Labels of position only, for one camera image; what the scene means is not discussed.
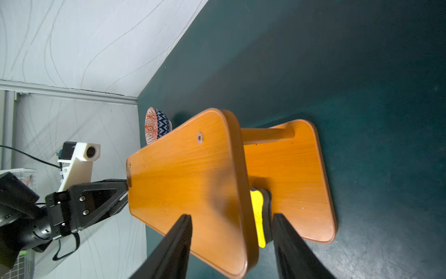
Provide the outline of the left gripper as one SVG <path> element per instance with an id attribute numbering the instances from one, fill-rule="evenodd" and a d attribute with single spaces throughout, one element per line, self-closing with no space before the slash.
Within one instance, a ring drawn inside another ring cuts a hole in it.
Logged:
<path id="1" fill-rule="evenodd" d="M 33 205 L 33 242 L 47 244 L 67 236 L 80 243 L 81 229 L 117 215 L 128 204 L 126 179 L 106 179 L 71 186 L 69 190 L 49 194 L 45 202 Z"/>

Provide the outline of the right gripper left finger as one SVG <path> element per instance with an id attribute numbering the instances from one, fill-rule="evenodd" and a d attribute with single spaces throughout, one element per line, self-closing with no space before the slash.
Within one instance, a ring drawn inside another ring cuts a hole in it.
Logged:
<path id="1" fill-rule="evenodd" d="M 192 217 L 181 215 L 133 279 L 184 279 L 192 240 Z"/>

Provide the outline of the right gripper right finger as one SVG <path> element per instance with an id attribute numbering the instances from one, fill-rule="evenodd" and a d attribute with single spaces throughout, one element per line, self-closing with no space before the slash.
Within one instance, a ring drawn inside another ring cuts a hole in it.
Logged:
<path id="1" fill-rule="evenodd" d="M 283 214 L 272 219 L 272 237 L 281 279 L 334 278 Z"/>

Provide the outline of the orange two-tier shelf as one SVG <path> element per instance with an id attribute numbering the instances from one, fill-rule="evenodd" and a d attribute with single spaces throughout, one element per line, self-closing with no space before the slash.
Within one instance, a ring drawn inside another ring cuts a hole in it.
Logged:
<path id="1" fill-rule="evenodd" d="M 191 215 L 191 252 L 241 279 L 259 258 L 250 189 L 272 195 L 272 212 L 299 235 L 328 244 L 338 229 L 318 133 L 298 119 L 243 129 L 208 109 L 127 159 L 130 213 L 160 234 Z"/>

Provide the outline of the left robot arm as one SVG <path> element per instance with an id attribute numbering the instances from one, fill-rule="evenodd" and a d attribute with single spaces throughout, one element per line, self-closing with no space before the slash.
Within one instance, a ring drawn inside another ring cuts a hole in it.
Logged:
<path id="1" fill-rule="evenodd" d="M 80 231 L 121 212 L 127 193 L 126 180 L 109 179 L 73 185 L 39 204 L 39 195 L 14 174 L 1 174 L 1 275 L 13 269 L 22 251 L 43 253 L 67 236 L 80 247 Z"/>

